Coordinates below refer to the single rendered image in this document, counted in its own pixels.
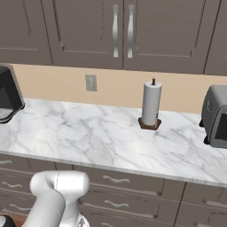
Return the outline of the grey drawer front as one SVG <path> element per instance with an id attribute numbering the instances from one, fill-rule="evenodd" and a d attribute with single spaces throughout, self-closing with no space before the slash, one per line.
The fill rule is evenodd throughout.
<path id="1" fill-rule="evenodd" d="M 79 206 L 79 209 L 90 223 L 90 227 L 106 227 L 101 223 L 109 223 L 114 227 L 160 227 L 154 221 L 144 218 L 134 218 L 129 215 L 120 215 L 91 207 Z"/>
<path id="2" fill-rule="evenodd" d="M 227 209 L 227 188 L 187 183 L 181 202 L 187 205 Z"/>
<path id="3" fill-rule="evenodd" d="M 52 161 L 47 160 L 37 160 L 1 153 L 0 160 L 12 161 L 12 164 L 0 165 L 0 168 L 15 169 L 24 172 L 40 172 L 45 170 L 55 170 L 54 163 Z"/>
<path id="4" fill-rule="evenodd" d="M 105 200 L 113 203 L 128 203 L 129 207 L 112 207 Z M 104 207 L 110 210 L 122 211 L 141 215 L 149 218 L 157 218 L 160 212 L 160 204 L 147 197 L 137 195 L 119 194 L 110 192 L 90 191 L 79 199 L 85 206 Z"/>
<path id="5" fill-rule="evenodd" d="M 141 191 L 142 193 L 148 193 L 151 195 L 162 195 L 163 180 L 161 178 L 83 166 L 74 166 L 74 170 L 86 172 L 92 184 L 102 184 L 114 188 L 130 190 L 132 192 Z M 110 176 L 118 179 L 128 178 L 130 183 L 116 184 L 111 182 L 109 179 L 104 179 L 103 176 Z"/>
<path id="6" fill-rule="evenodd" d="M 3 171 L 0 172 L 0 188 L 6 190 L 13 190 L 16 192 L 31 193 L 30 191 L 30 180 L 32 176 L 23 175 L 14 172 Z M 2 182 L 7 182 L 8 184 L 21 184 L 22 188 L 9 188 L 7 185 L 3 185 Z"/>
<path id="7" fill-rule="evenodd" d="M 176 227 L 227 227 L 227 210 L 182 203 Z"/>
<path id="8" fill-rule="evenodd" d="M 18 193 L 0 192 L 0 209 L 6 212 L 27 215 L 34 203 L 34 197 Z"/>

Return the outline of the grey toaster oven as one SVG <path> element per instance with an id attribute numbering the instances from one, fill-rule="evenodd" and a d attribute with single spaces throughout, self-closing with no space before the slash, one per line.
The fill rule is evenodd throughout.
<path id="1" fill-rule="evenodd" d="M 204 143 L 227 149 L 227 85 L 208 88 L 201 111 L 200 126 L 205 129 Z"/>

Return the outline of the black coffee machine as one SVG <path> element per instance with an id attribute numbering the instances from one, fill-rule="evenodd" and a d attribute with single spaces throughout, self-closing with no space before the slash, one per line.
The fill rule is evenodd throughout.
<path id="1" fill-rule="evenodd" d="M 12 117 L 25 107 L 20 86 L 14 70 L 10 66 L 0 66 L 0 123 L 9 122 Z"/>

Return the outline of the grey wall socket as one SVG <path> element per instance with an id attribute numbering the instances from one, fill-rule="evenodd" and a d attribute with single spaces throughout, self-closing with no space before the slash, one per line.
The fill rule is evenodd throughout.
<path id="1" fill-rule="evenodd" d="M 86 74 L 86 90 L 87 91 L 97 91 L 97 77 L 94 74 Z"/>

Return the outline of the grey wall cupboard door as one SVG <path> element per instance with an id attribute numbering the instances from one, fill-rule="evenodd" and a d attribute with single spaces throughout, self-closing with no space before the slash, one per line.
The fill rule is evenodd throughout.
<path id="1" fill-rule="evenodd" d="M 0 0 L 0 62 L 52 65 L 42 0 Z"/>
<path id="2" fill-rule="evenodd" d="M 221 0 L 124 0 L 123 67 L 202 74 Z M 128 59 L 129 5 L 134 7 Z"/>
<path id="3" fill-rule="evenodd" d="M 118 58 L 114 58 L 114 4 Z M 43 12 L 55 66 L 122 68 L 123 0 L 43 0 Z"/>
<path id="4" fill-rule="evenodd" d="M 227 0 L 221 0 L 204 74 L 227 76 Z"/>

